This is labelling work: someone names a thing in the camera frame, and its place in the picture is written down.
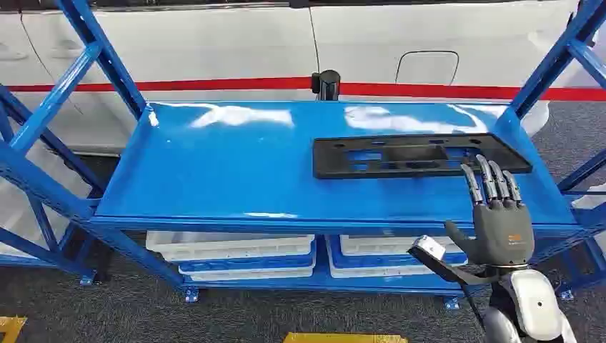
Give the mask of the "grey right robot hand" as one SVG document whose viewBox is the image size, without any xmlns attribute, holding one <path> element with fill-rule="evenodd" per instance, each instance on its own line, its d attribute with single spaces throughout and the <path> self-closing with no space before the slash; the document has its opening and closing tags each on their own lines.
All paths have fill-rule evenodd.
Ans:
<svg viewBox="0 0 606 343">
<path fill-rule="evenodd" d="M 472 199 L 475 237 L 472 239 L 446 221 L 450 239 L 473 264 L 495 267 L 526 265 L 535 248 L 534 232 L 528 208 L 522 202 L 520 188 L 507 170 L 478 154 L 483 186 L 470 166 L 461 165 Z"/>
</svg>

